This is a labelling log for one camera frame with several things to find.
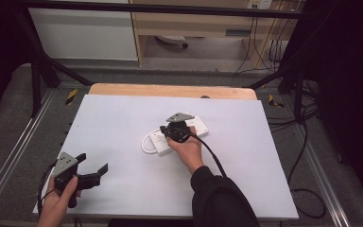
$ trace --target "white table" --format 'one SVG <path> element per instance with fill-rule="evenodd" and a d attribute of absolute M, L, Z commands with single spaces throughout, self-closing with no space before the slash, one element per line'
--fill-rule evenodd
<path fill-rule="evenodd" d="M 84 97 L 61 151 L 75 157 L 87 154 L 79 174 L 96 172 L 106 163 L 109 171 L 101 186 L 83 191 L 78 206 L 68 213 L 96 218 L 191 217 L 191 176 L 177 154 L 160 157 L 140 148 L 149 132 L 177 112 L 200 116 L 209 129 L 204 141 L 259 219 L 298 218 L 260 101 L 157 96 Z M 204 163 L 219 174 L 206 148 L 202 154 Z"/>

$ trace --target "black cable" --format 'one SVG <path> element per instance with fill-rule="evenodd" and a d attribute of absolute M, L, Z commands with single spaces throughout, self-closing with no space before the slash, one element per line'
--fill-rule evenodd
<path fill-rule="evenodd" d="M 287 184 L 290 185 L 290 181 L 291 181 L 291 177 L 293 176 L 293 173 L 294 173 L 294 170 L 296 169 L 299 161 L 301 160 L 303 154 L 304 154 L 304 151 L 305 151 L 305 147 L 306 147 L 306 143 L 307 143 L 307 140 L 308 140 L 308 129 L 306 127 L 306 124 L 305 124 L 305 113 L 306 113 L 306 110 L 308 107 L 310 106 L 313 106 L 315 105 L 315 103 L 311 104 L 311 105 L 307 105 L 304 109 L 303 109 L 303 113 L 302 113 L 302 126 L 304 128 L 304 140 L 303 140 L 303 144 L 302 144 L 302 149 L 300 150 L 300 153 L 299 153 L 299 156 L 297 157 L 296 159 L 296 162 L 294 163 L 293 167 L 291 168 L 290 170 L 290 173 L 288 174 L 288 177 L 287 177 Z M 296 208 L 298 211 L 300 211 L 302 214 L 310 217 L 310 218 L 323 218 L 326 214 L 326 205 L 323 201 L 323 199 L 314 191 L 310 190 L 310 189 L 306 189 L 306 188 L 296 188 L 296 189 L 290 189 L 290 192 L 299 192 L 299 191 L 305 191 L 305 192 L 309 192 L 313 195 L 315 195 L 318 200 L 320 200 L 320 203 L 321 203 L 321 206 L 322 206 L 322 213 L 320 215 L 311 215 L 311 214 L 308 214 L 307 212 L 304 212 L 302 210 L 302 208 L 300 208 L 297 204 L 296 204 Z"/>
<path fill-rule="evenodd" d="M 58 160 L 56 160 L 54 163 L 52 163 L 51 165 L 49 165 L 49 167 L 43 172 L 43 176 L 41 177 L 40 180 L 40 185 L 38 187 L 38 192 L 37 192 L 37 209 L 38 209 L 38 216 L 41 215 L 41 212 L 43 211 L 43 199 L 51 192 L 53 192 L 54 190 L 48 192 L 45 194 L 45 196 L 43 196 L 43 198 L 41 198 L 42 193 L 43 193 L 43 184 L 46 181 L 46 175 L 48 175 L 49 171 L 55 167 L 55 164 Z"/>
<path fill-rule="evenodd" d="M 288 128 L 288 127 L 290 127 L 290 126 L 292 126 L 292 125 L 294 125 L 294 124 L 290 124 L 290 125 L 287 125 L 287 126 L 284 126 L 284 127 L 280 128 L 280 129 L 278 129 L 278 130 L 271 131 L 271 133 L 274 133 L 274 132 L 277 132 L 277 131 L 284 130 L 285 128 Z"/>
<path fill-rule="evenodd" d="M 245 73 L 245 72 L 250 72 L 250 71 L 259 71 L 259 70 L 269 70 L 269 68 L 262 68 L 262 69 L 246 69 L 246 70 L 243 70 L 243 71 L 240 71 L 240 72 L 238 72 L 238 73 L 235 73 L 236 75 L 237 74 L 241 74 L 241 73 Z"/>
<path fill-rule="evenodd" d="M 254 25 L 254 18 L 252 17 L 252 22 L 251 22 L 251 28 L 250 28 L 250 35 L 249 35 L 249 46 L 247 48 L 247 53 L 246 53 L 246 57 L 244 57 L 243 62 L 241 62 L 240 67 L 238 67 L 238 69 L 233 73 L 234 75 L 239 74 L 238 70 L 240 70 L 240 68 L 243 66 L 243 64 L 246 62 L 247 57 L 249 56 L 249 52 L 250 52 L 250 43 L 251 43 L 251 31 L 252 31 L 252 26 Z"/>
<path fill-rule="evenodd" d="M 282 21 L 283 20 L 281 20 L 281 22 L 279 23 L 279 26 L 278 26 L 279 29 L 282 24 Z M 286 27 L 287 23 L 289 23 L 289 22 L 290 22 L 289 20 L 286 20 L 284 26 L 282 27 L 282 31 L 279 33 L 279 36 L 277 36 L 277 38 L 275 40 L 276 45 L 275 45 L 274 49 L 276 50 L 276 53 L 274 55 L 272 55 L 274 57 L 274 61 L 280 61 L 282 59 L 283 42 L 281 41 L 281 38 L 282 38 L 283 32 L 285 31 L 285 27 Z"/>
<path fill-rule="evenodd" d="M 255 49 L 255 51 L 256 51 L 256 53 L 257 53 L 257 55 L 258 55 L 259 59 L 261 60 L 261 62 L 264 64 L 264 66 L 265 66 L 265 67 L 266 67 L 269 71 L 271 71 L 271 70 L 270 70 L 270 68 L 268 68 L 268 67 L 267 67 L 267 65 L 265 64 L 264 60 L 262 59 L 261 54 L 259 53 L 259 51 L 258 51 L 258 49 L 257 49 L 257 47 L 256 47 L 256 43 L 255 43 L 256 38 L 255 38 L 255 36 L 256 36 L 256 28 L 258 27 L 258 18 L 257 18 L 257 17 L 254 17 L 254 18 L 255 18 L 255 29 L 254 29 L 254 49 Z"/>
<path fill-rule="evenodd" d="M 302 210 L 302 208 L 300 208 L 298 205 L 296 205 L 296 208 L 298 211 L 300 211 L 301 213 L 303 213 L 305 216 L 308 216 L 310 218 L 313 219 L 319 219 L 319 218 L 323 218 L 326 214 L 326 204 L 323 201 L 322 197 L 320 195 L 318 195 L 316 192 L 310 190 L 310 189 L 306 189 L 306 188 L 297 188 L 297 189 L 292 189 L 290 190 L 290 192 L 296 193 L 296 192 L 308 192 L 310 194 L 313 194 L 315 197 L 317 197 L 317 199 L 320 201 L 321 206 L 322 206 L 322 212 L 320 213 L 320 215 L 311 215 L 305 211 Z"/>
<path fill-rule="evenodd" d="M 311 117 L 313 117 L 314 115 L 317 115 L 319 112 L 318 109 L 314 109 L 314 110 L 311 110 L 309 111 L 307 114 L 305 114 L 303 116 L 304 119 L 309 119 Z M 272 129 L 272 128 L 277 128 L 277 127 L 282 127 L 282 126 L 286 126 L 286 125 L 290 125 L 292 123 L 296 123 L 297 120 L 294 118 L 294 117 L 284 117 L 284 118 L 281 118 L 281 117 L 267 117 L 267 119 L 273 119 L 273 120 L 284 120 L 284 119 L 291 119 L 289 121 L 286 121 L 286 122 L 268 122 L 269 124 L 269 127 Z"/>
<path fill-rule="evenodd" d="M 272 53 L 272 48 L 273 48 L 273 42 L 274 42 L 274 40 L 272 40 L 272 43 L 270 43 L 270 48 L 269 48 L 269 52 L 268 52 L 268 58 L 270 61 L 272 61 L 271 53 Z"/>
<path fill-rule="evenodd" d="M 81 218 L 73 218 L 73 222 L 75 223 L 75 227 L 82 227 Z"/>
<path fill-rule="evenodd" d="M 281 9 L 281 7 L 282 7 L 282 4 L 283 4 L 283 2 L 284 2 L 285 0 L 282 0 L 281 2 L 280 2 L 280 4 L 279 4 L 279 7 L 276 9 L 276 10 L 280 10 Z M 270 29 L 269 29 L 269 33 L 268 33 L 268 36 L 267 36 L 267 39 L 268 39 L 268 37 L 270 36 L 270 32 L 272 31 L 272 29 L 273 29 L 273 25 L 275 24 L 275 21 L 276 21 L 276 18 L 273 18 L 273 21 L 272 21 L 272 25 L 270 26 Z M 269 49 L 269 60 L 270 61 L 272 61 L 271 60 L 271 52 L 272 52 L 272 47 L 273 47 L 273 40 L 272 40 L 272 43 L 271 43 L 271 45 L 270 45 L 270 49 Z M 276 64 L 275 63 L 273 63 L 273 72 L 276 72 Z"/>
<path fill-rule="evenodd" d="M 289 116 L 289 117 L 271 117 L 271 116 L 267 116 L 267 119 L 270 120 L 286 120 L 286 119 L 294 119 L 294 117 Z"/>
<path fill-rule="evenodd" d="M 281 52 L 282 52 L 282 41 L 279 44 L 279 40 L 276 41 L 276 53 L 275 53 L 275 60 L 273 63 L 273 70 L 276 71 L 276 62 L 280 62 L 281 61 Z"/>
<path fill-rule="evenodd" d="M 225 170 L 223 170 L 222 164 L 219 162 L 219 160 L 217 159 L 216 155 L 212 152 L 212 150 L 209 148 L 209 146 L 203 140 L 201 140 L 197 135 L 195 135 L 191 131 L 184 131 L 184 130 L 179 129 L 179 128 L 172 128 L 172 129 L 177 130 L 177 131 L 181 131 L 181 132 L 186 133 L 186 134 L 189 134 L 190 136 L 193 136 L 194 138 L 196 138 L 197 140 L 199 140 L 208 149 L 208 151 L 212 154 L 212 157 L 214 158 L 214 160 L 216 162 L 216 165 L 219 168 L 220 173 L 222 174 L 222 176 L 224 178 L 227 178 L 226 172 L 225 172 Z"/>

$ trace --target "wire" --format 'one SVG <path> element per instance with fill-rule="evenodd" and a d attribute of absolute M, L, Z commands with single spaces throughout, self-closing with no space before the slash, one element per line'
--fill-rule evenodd
<path fill-rule="evenodd" d="M 314 109 L 314 110 L 311 110 L 309 111 L 308 113 L 306 113 L 303 118 L 304 119 L 309 119 L 311 117 L 313 117 L 314 115 L 317 115 L 319 112 L 318 108 L 317 109 Z M 290 124 L 294 124 L 294 123 L 297 123 L 297 120 L 296 118 L 294 117 L 285 117 L 285 118 L 277 118 L 277 117 L 267 117 L 267 119 L 273 119 L 273 120 L 284 120 L 284 119 L 291 119 L 289 121 L 286 121 L 286 122 L 268 122 L 269 124 L 269 127 L 272 129 L 272 128 L 277 128 L 277 127 L 282 127 L 282 126 L 286 126 L 286 125 L 290 125 Z"/>
<path fill-rule="evenodd" d="M 241 74 L 241 73 L 245 73 L 245 72 L 250 72 L 250 71 L 260 71 L 260 70 L 269 70 L 269 68 L 262 68 L 262 69 L 246 69 L 246 70 L 243 70 L 243 71 L 240 71 L 240 72 L 238 72 L 238 73 L 235 73 L 235 75 L 237 75 L 237 74 Z"/>
<path fill-rule="evenodd" d="M 43 201 L 43 199 L 45 199 L 45 197 L 49 194 L 51 194 L 51 192 L 55 191 L 56 189 L 58 189 L 57 187 L 55 187 L 54 189 L 50 190 L 48 193 L 46 193 L 42 198 L 41 201 Z"/>
<path fill-rule="evenodd" d="M 290 125 L 284 126 L 284 127 L 280 128 L 279 130 L 272 131 L 271 133 L 274 133 L 274 132 L 277 132 L 277 131 L 284 130 L 285 128 L 288 128 L 288 127 L 290 127 L 290 126 L 292 126 L 292 125 L 294 125 L 294 124 L 290 124 Z"/>
<path fill-rule="evenodd" d="M 78 227 L 78 225 L 82 227 L 81 218 L 73 218 L 73 222 L 75 223 L 75 227 Z"/>
<path fill-rule="evenodd" d="M 277 10 L 280 10 L 281 9 L 282 4 L 283 4 L 284 1 L 285 0 L 280 1 L 279 7 L 277 8 Z M 272 25 L 270 26 L 270 29 L 269 29 L 268 36 L 267 36 L 266 40 L 270 37 L 270 32 L 272 31 L 273 26 L 275 25 L 275 21 L 276 21 L 276 18 L 273 18 Z M 271 44 L 271 46 L 269 48 L 269 52 L 268 52 L 269 53 L 269 60 L 270 60 L 270 62 L 272 64 L 270 67 L 272 68 L 272 66 L 273 66 L 273 71 L 272 70 L 269 70 L 269 71 L 276 72 L 276 68 L 279 68 L 279 67 L 276 67 L 275 61 L 272 61 L 271 58 L 270 58 L 270 52 L 271 52 L 272 46 L 273 46 L 273 41 L 272 41 L 272 44 Z"/>
<path fill-rule="evenodd" d="M 249 52 L 250 52 L 250 43 L 251 43 L 251 31 L 252 31 L 252 26 L 254 25 L 254 18 L 252 17 L 252 22 L 251 22 L 251 28 L 250 28 L 250 35 L 249 35 L 249 46 L 247 48 L 247 53 L 246 53 L 246 57 L 244 57 L 243 62 L 241 62 L 240 67 L 238 67 L 238 69 L 233 73 L 234 75 L 239 74 L 238 70 L 240 70 L 240 68 L 243 66 L 243 64 L 246 62 L 247 57 L 249 56 Z"/>
<path fill-rule="evenodd" d="M 265 66 L 265 67 L 266 67 L 269 71 L 271 71 L 271 70 L 270 70 L 270 68 L 268 68 L 268 67 L 267 67 L 267 65 L 265 64 L 264 60 L 262 59 L 261 54 L 259 53 L 259 51 L 258 51 L 258 49 L 257 49 L 257 47 L 256 47 L 256 43 L 255 43 L 256 38 L 255 38 L 255 36 L 256 36 L 256 28 L 258 27 L 258 17 L 254 17 L 254 18 L 255 18 L 255 29 L 254 29 L 254 49 L 255 49 L 256 53 L 258 54 L 258 57 L 259 57 L 259 59 L 261 60 L 261 62 L 264 64 L 264 66 Z"/>
<path fill-rule="evenodd" d="M 302 126 L 304 128 L 304 140 L 303 140 L 303 144 L 302 144 L 302 149 L 300 150 L 300 153 L 299 153 L 299 156 L 297 157 L 296 159 L 296 162 L 294 163 L 293 167 L 291 168 L 290 170 L 290 173 L 288 174 L 288 177 L 287 177 L 287 184 L 290 185 L 290 182 L 291 182 L 291 178 L 293 176 L 293 173 L 294 173 L 294 170 L 296 169 L 299 161 L 301 160 L 304 152 L 305 152 L 305 147 L 306 147 L 306 144 L 307 144 L 307 141 L 308 141 L 308 129 L 306 127 L 306 123 L 305 123 L 305 120 L 306 120 L 306 110 L 308 107 L 310 106 L 313 106 L 315 105 L 315 103 L 313 104 L 310 104 L 310 105 L 307 105 L 305 106 L 305 108 L 303 109 L 303 113 L 302 113 Z M 297 204 L 296 204 L 296 208 L 297 210 L 299 210 L 302 214 L 310 217 L 310 218 L 323 218 L 326 214 L 326 205 L 323 201 L 323 199 L 314 191 L 310 190 L 310 189 L 306 189 L 306 188 L 296 188 L 296 189 L 290 189 L 290 192 L 301 192 L 301 191 L 304 191 L 304 192 L 308 192 L 308 193 L 311 193 L 313 195 L 315 195 L 317 197 L 318 200 L 320 200 L 320 203 L 321 203 L 321 206 L 322 206 L 322 213 L 320 215 L 311 215 L 311 214 L 308 214 L 307 212 L 304 212 L 302 210 L 302 208 L 300 208 Z"/>
<path fill-rule="evenodd" d="M 45 196 L 43 196 L 43 198 L 41 198 L 42 193 L 43 193 L 43 185 L 46 181 L 46 176 L 48 174 L 48 172 L 55 167 L 55 164 L 57 163 L 58 160 L 56 160 L 54 163 L 50 164 L 48 166 L 48 168 L 43 172 L 43 176 L 41 177 L 40 180 L 40 185 L 38 187 L 38 192 L 37 192 L 37 209 L 38 209 L 38 215 L 41 215 L 41 212 L 43 211 L 43 199 L 51 192 L 53 192 L 55 189 L 51 190 L 50 192 L 46 193 Z"/>
<path fill-rule="evenodd" d="M 144 137 L 143 142 L 141 142 L 141 149 L 143 150 L 143 152 L 145 152 L 145 153 L 147 153 L 147 154 L 154 154 L 154 153 L 158 153 L 158 150 L 156 150 L 156 149 L 153 149 L 153 150 L 147 150 L 147 149 L 146 149 L 146 147 L 144 146 L 144 143 L 146 142 L 146 140 L 148 139 L 148 137 L 149 137 L 152 133 L 154 133 L 154 132 L 156 132 L 156 131 L 152 131 L 152 132 L 150 132 L 148 135 L 146 135 L 146 137 Z"/>
<path fill-rule="evenodd" d="M 319 219 L 319 218 L 323 218 L 326 214 L 326 204 L 323 201 L 322 197 L 320 195 L 318 195 L 316 192 L 310 190 L 310 189 L 306 189 L 306 188 L 297 188 L 297 189 L 292 189 L 290 190 L 290 192 L 293 192 L 294 194 L 296 194 L 296 192 L 308 192 L 310 194 L 313 194 L 315 197 L 317 197 L 317 199 L 320 201 L 321 206 L 322 206 L 322 212 L 320 213 L 320 215 L 311 215 L 305 211 L 302 210 L 302 208 L 300 208 L 298 205 L 296 205 L 296 208 L 298 211 L 300 211 L 301 213 L 303 213 L 304 215 L 313 218 L 313 219 Z"/>
<path fill-rule="evenodd" d="M 267 119 L 270 120 L 286 120 L 286 119 L 294 119 L 293 116 L 289 116 L 289 117 L 271 117 L 271 116 L 267 116 Z"/>
<path fill-rule="evenodd" d="M 289 23 L 289 22 L 290 22 L 290 20 L 285 21 L 285 24 L 282 27 L 282 31 L 279 33 L 279 36 L 277 36 L 275 41 L 272 41 L 270 51 L 269 51 L 269 59 L 270 59 L 271 56 L 273 56 L 274 61 L 280 61 L 282 59 L 282 44 L 283 44 L 283 42 L 281 41 L 281 38 L 282 38 L 283 32 L 285 31 L 285 27 L 286 27 L 287 23 Z"/>
<path fill-rule="evenodd" d="M 212 154 L 212 157 L 214 158 L 214 160 L 216 162 L 216 165 L 219 168 L 220 173 L 222 174 L 222 176 L 224 178 L 227 178 L 226 172 L 225 172 L 225 170 L 223 170 L 222 164 L 219 162 L 216 155 L 212 152 L 212 150 L 209 148 L 209 146 L 203 140 L 201 140 L 197 135 L 195 135 L 191 131 L 185 131 L 185 130 L 182 130 L 182 129 L 179 129 L 179 128 L 173 128 L 173 129 L 177 130 L 177 131 L 181 131 L 181 132 L 186 133 L 186 134 L 189 134 L 189 135 L 193 136 L 194 138 L 196 138 L 197 140 L 199 140 L 208 149 L 208 151 Z"/>

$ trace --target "metal frame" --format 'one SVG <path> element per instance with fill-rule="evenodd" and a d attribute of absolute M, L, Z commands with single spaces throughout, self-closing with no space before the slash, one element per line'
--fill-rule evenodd
<path fill-rule="evenodd" d="M 286 106 L 287 111 L 289 112 L 290 116 L 294 116 L 294 108 L 293 103 L 291 103 L 290 98 L 282 96 L 284 100 L 284 104 Z M 305 132 L 303 125 L 296 124 L 296 131 L 300 137 L 300 141 L 303 144 L 303 140 L 305 137 Z M 325 201 L 326 206 L 329 209 L 329 213 L 337 227 L 350 227 L 350 222 L 347 219 L 346 213 L 344 212 L 340 202 L 338 201 L 337 195 L 333 186 L 331 185 L 328 177 L 326 176 L 325 171 L 323 170 L 322 165 L 315 153 L 311 142 L 307 139 L 306 146 L 305 146 L 305 157 L 307 162 L 314 173 L 315 180 L 320 188 L 320 193 Z"/>
<path fill-rule="evenodd" d="M 231 9 L 210 7 L 166 6 L 147 4 L 92 3 L 70 1 L 18 0 L 19 6 L 36 9 L 73 9 L 93 11 L 127 11 L 151 13 L 198 14 L 238 17 L 263 17 L 285 19 L 320 19 L 321 16 L 311 12 L 278 11 L 258 9 Z"/>
<path fill-rule="evenodd" d="M 22 154 L 25 151 L 32 135 L 34 134 L 34 131 L 40 125 L 40 122 L 43 119 L 43 115 L 48 109 L 52 96 L 55 93 L 56 89 L 48 89 L 47 93 L 43 98 L 43 103 L 40 111 L 36 114 L 34 118 L 31 118 L 29 120 L 25 130 L 23 131 L 22 135 L 20 136 L 19 140 L 11 151 L 8 159 L 2 166 L 0 170 L 0 194 L 2 193 L 6 183 L 8 182 L 11 173 L 13 172 L 14 168 L 17 166 L 17 163 L 22 157 Z"/>

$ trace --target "human hand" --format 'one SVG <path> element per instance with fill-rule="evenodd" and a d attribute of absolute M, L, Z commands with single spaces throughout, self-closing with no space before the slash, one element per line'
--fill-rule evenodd
<path fill-rule="evenodd" d="M 189 127 L 190 131 L 196 133 L 196 127 Z M 187 166 L 191 174 L 193 174 L 199 167 L 204 166 L 201 156 L 201 142 L 190 136 L 184 143 L 178 143 L 169 137 L 166 137 L 167 144 L 176 150 L 181 161 Z"/>
<path fill-rule="evenodd" d="M 55 191 L 52 191 L 45 196 L 43 211 L 40 216 L 40 221 L 38 222 L 39 227 L 61 226 L 61 222 L 66 215 L 67 205 L 73 193 L 76 191 L 77 186 L 78 178 L 73 177 L 66 185 L 63 192 L 60 192 L 59 190 L 55 190 L 54 178 L 49 179 L 46 192 Z"/>

